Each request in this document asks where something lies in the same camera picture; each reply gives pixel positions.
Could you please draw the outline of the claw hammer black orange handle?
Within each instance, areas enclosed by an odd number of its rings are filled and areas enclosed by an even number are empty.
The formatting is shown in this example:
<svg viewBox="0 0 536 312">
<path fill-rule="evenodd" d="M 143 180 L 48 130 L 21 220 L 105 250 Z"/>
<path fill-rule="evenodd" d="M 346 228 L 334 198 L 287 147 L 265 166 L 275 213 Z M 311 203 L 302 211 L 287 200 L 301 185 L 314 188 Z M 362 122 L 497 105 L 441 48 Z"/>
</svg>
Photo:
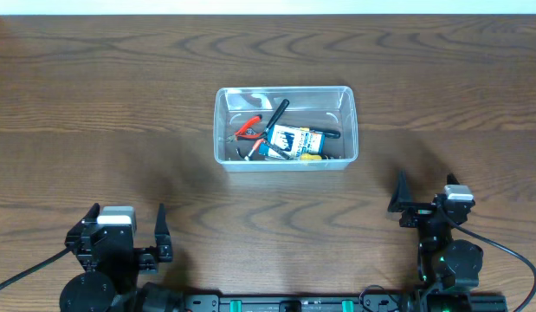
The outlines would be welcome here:
<svg viewBox="0 0 536 312">
<path fill-rule="evenodd" d="M 265 131 L 268 135 L 269 131 L 275 126 L 276 122 L 281 118 L 281 116 L 284 114 L 284 112 L 286 111 L 287 107 L 289 106 L 290 104 L 290 101 L 288 99 L 284 99 L 281 104 L 277 107 L 277 109 L 274 111 L 272 117 L 270 118 L 270 120 L 268 121 L 267 125 L 264 127 L 264 129 L 262 130 Z M 268 138 L 268 136 L 265 138 L 265 139 L 261 139 L 261 140 L 251 140 L 254 142 L 254 145 L 252 146 L 251 150 L 246 154 L 246 155 L 243 155 L 241 153 L 241 150 L 239 147 L 236 148 L 236 153 L 237 155 L 241 158 L 241 159 L 244 159 L 246 161 L 250 161 L 252 159 L 252 156 L 254 155 L 254 153 L 259 149 L 259 147 L 262 145 L 262 141 L 263 140 L 266 140 Z"/>
</svg>

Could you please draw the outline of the red black handled pliers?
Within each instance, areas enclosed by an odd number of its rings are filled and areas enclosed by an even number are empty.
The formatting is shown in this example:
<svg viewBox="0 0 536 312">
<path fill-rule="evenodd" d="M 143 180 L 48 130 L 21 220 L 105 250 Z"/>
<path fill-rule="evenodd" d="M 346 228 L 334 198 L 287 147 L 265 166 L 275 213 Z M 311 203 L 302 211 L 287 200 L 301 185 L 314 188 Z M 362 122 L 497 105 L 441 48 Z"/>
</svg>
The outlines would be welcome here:
<svg viewBox="0 0 536 312">
<path fill-rule="evenodd" d="M 238 140 L 261 140 L 265 139 L 268 135 L 265 131 L 257 133 L 253 129 L 253 125 L 258 124 L 262 121 L 262 116 L 260 114 L 255 115 L 254 117 L 247 120 L 243 126 L 241 126 L 237 131 L 231 134 L 225 141 L 233 142 Z"/>
</svg>

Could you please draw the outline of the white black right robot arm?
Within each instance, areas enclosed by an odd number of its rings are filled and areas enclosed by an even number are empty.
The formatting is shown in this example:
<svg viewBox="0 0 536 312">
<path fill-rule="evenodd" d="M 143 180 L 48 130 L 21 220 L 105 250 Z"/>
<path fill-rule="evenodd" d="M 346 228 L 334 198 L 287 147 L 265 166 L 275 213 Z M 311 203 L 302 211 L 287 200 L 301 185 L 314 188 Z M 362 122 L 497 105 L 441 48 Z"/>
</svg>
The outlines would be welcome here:
<svg viewBox="0 0 536 312">
<path fill-rule="evenodd" d="M 358 296 L 217 296 L 179 293 L 176 311 L 211 312 L 355 312 L 355 311 L 475 311 L 471 290 L 479 285 L 483 250 L 454 239 L 452 230 L 468 219 L 475 205 L 469 187 L 448 174 L 442 192 L 429 203 L 414 201 L 400 173 L 388 206 L 398 212 L 400 226 L 418 233 L 417 270 L 421 285 L 411 292 L 389 292 L 370 285 Z"/>
</svg>

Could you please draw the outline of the slim yellow black screwdriver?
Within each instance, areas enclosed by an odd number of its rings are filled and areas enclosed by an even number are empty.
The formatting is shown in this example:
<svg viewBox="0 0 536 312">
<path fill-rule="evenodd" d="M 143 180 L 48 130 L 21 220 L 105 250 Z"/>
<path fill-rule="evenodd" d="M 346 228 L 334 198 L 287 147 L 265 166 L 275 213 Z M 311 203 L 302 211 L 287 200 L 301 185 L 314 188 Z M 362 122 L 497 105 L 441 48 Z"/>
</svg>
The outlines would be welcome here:
<svg viewBox="0 0 536 312">
<path fill-rule="evenodd" d="M 304 133 L 310 133 L 311 135 L 324 136 L 327 139 L 337 140 L 341 137 L 341 132 L 331 129 L 318 129 L 311 127 L 300 127 L 300 130 Z"/>
</svg>

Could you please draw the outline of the stubby yellow black screwdriver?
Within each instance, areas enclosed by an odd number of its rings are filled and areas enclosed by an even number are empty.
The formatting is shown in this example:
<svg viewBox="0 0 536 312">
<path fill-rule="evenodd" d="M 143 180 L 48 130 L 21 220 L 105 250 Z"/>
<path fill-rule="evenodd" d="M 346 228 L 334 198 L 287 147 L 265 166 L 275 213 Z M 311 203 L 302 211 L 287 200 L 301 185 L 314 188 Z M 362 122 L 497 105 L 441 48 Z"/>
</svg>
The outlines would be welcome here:
<svg viewBox="0 0 536 312">
<path fill-rule="evenodd" d="M 320 161 L 320 160 L 330 160 L 333 159 L 333 156 L 327 154 L 313 154 L 313 153 L 303 153 L 294 158 L 294 160 L 300 161 Z"/>
</svg>

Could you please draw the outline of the blue white bit set box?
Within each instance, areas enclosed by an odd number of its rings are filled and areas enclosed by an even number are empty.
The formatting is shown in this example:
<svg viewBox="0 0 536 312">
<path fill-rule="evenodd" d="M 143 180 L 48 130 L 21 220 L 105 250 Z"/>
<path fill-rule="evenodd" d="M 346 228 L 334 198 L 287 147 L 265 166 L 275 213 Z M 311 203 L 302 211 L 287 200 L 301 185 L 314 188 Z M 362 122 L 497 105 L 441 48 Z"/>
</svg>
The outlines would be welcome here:
<svg viewBox="0 0 536 312">
<path fill-rule="evenodd" d="M 322 153 L 325 137 L 304 133 L 298 127 L 275 125 L 268 133 L 267 141 L 295 158 L 303 153 Z"/>
</svg>

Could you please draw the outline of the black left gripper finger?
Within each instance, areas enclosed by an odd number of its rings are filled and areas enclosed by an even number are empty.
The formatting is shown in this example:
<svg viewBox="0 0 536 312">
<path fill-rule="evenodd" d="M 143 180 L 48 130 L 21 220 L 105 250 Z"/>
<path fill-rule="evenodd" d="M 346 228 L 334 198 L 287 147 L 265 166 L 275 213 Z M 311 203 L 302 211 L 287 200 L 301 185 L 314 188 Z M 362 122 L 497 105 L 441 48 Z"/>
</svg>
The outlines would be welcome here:
<svg viewBox="0 0 536 312">
<path fill-rule="evenodd" d="M 100 205 L 94 203 L 90 210 L 87 212 L 85 217 L 82 219 L 83 222 L 95 222 L 97 217 L 100 215 Z"/>
<path fill-rule="evenodd" d="M 160 204 L 158 207 L 157 220 L 154 228 L 154 237 L 158 248 L 171 248 L 171 234 L 166 223 L 166 211 L 164 204 Z"/>
</svg>

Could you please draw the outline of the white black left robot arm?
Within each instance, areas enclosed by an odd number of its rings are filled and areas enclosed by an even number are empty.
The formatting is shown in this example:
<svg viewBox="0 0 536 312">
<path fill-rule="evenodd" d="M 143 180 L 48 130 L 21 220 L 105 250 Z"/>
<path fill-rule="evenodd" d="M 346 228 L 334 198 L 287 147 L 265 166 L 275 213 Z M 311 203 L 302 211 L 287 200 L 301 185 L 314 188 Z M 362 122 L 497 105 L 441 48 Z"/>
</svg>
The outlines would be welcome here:
<svg viewBox="0 0 536 312">
<path fill-rule="evenodd" d="M 174 252 L 166 223 L 165 206 L 158 208 L 155 244 L 134 246 L 137 229 L 131 206 L 100 206 L 95 203 L 68 231 L 65 246 L 83 272 L 63 288 L 62 311 L 183 311 L 184 296 L 155 283 L 138 286 L 140 274 L 158 273 Z"/>
</svg>

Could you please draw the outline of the silver double ring wrench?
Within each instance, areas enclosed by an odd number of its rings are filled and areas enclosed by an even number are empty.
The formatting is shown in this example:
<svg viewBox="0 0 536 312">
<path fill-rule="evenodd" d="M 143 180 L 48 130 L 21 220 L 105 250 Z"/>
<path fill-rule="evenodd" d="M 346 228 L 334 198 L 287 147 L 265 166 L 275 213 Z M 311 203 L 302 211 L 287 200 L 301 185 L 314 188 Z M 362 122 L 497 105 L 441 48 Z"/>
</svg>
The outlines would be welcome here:
<svg viewBox="0 0 536 312">
<path fill-rule="evenodd" d="M 283 149 L 281 149 L 280 147 L 270 143 L 269 141 L 263 140 L 262 144 L 264 146 L 266 146 L 268 150 L 273 150 L 274 152 L 276 152 L 281 158 L 283 158 L 285 160 L 291 160 L 292 159 L 292 157 L 289 156 L 288 154 L 286 154 Z"/>
</svg>

